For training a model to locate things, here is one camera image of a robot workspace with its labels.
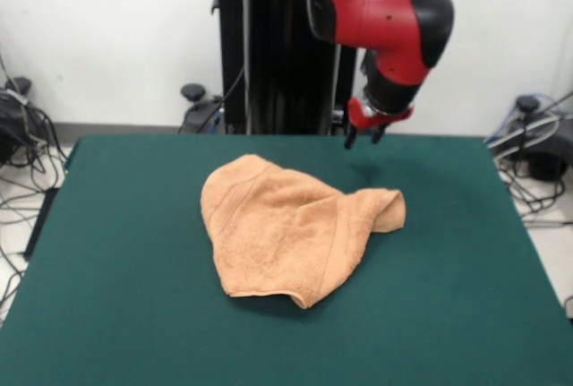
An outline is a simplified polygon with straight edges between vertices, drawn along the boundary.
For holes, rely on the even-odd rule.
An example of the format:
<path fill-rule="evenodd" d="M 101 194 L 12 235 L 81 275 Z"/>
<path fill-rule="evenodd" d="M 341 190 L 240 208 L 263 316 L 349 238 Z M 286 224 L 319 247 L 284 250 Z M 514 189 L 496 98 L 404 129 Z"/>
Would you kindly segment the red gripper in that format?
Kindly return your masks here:
<path fill-rule="evenodd" d="M 346 150 L 353 148 L 358 130 L 376 127 L 372 131 L 372 143 L 379 143 L 386 132 L 387 125 L 407 120 L 414 113 L 414 108 L 409 107 L 395 115 L 384 114 L 374 109 L 366 99 L 358 97 L 352 97 L 348 101 L 347 109 L 350 122 L 348 122 L 344 141 Z"/>

